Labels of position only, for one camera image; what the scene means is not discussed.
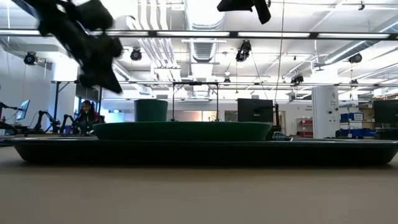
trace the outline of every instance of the computer monitor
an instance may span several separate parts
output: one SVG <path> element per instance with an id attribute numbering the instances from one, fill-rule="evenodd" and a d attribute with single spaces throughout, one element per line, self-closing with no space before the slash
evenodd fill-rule
<path id="1" fill-rule="evenodd" d="M 398 100 L 373 101 L 374 122 L 384 124 L 398 123 Z"/>
<path id="2" fill-rule="evenodd" d="M 274 122 L 272 100 L 238 99 L 238 121 Z"/>
<path id="3" fill-rule="evenodd" d="M 20 109 L 22 109 L 22 110 L 18 111 L 18 114 L 17 114 L 17 121 L 20 121 L 20 120 L 22 120 L 22 119 L 25 119 L 25 117 L 26 117 L 26 112 L 27 112 L 27 109 L 28 109 L 28 107 L 29 107 L 29 103 L 30 103 L 30 100 L 26 100 L 26 101 L 24 101 L 24 102 L 21 104 Z"/>

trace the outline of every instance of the person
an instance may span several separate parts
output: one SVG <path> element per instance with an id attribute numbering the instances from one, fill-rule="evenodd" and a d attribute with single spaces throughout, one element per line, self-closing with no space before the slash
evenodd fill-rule
<path id="1" fill-rule="evenodd" d="M 89 100 L 85 100 L 81 104 L 81 109 L 77 117 L 76 123 L 82 133 L 89 133 L 93 130 L 94 124 L 102 124 L 102 117 L 94 110 L 94 104 Z"/>

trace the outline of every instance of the white pillar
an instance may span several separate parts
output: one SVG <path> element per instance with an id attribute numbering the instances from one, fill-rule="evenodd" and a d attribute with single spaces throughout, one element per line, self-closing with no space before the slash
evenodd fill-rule
<path id="1" fill-rule="evenodd" d="M 55 62 L 52 65 L 53 81 L 75 81 L 77 79 L 78 64 L 72 59 L 65 59 Z M 64 87 L 64 83 L 60 84 L 60 89 Z M 50 89 L 49 112 L 54 115 L 56 84 L 51 84 Z M 73 116 L 73 108 L 75 105 L 76 84 L 70 83 L 65 86 L 58 95 L 57 119 L 62 122 L 63 115 L 69 114 Z"/>
<path id="2" fill-rule="evenodd" d="M 335 137 L 340 129 L 337 86 L 312 88 L 313 137 L 317 139 Z"/>

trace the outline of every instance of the green bowl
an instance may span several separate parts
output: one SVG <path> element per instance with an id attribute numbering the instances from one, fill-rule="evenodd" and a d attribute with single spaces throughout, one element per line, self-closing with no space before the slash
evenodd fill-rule
<path id="1" fill-rule="evenodd" d="M 130 122 L 93 126 L 100 140 L 263 141 L 271 124 L 256 122 Z"/>

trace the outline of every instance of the table surface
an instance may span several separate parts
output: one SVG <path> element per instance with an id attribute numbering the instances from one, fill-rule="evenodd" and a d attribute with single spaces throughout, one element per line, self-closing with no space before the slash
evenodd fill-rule
<path id="1" fill-rule="evenodd" d="M 44 167 L 0 147 L 12 224 L 396 224 L 398 158 L 378 168 Z"/>

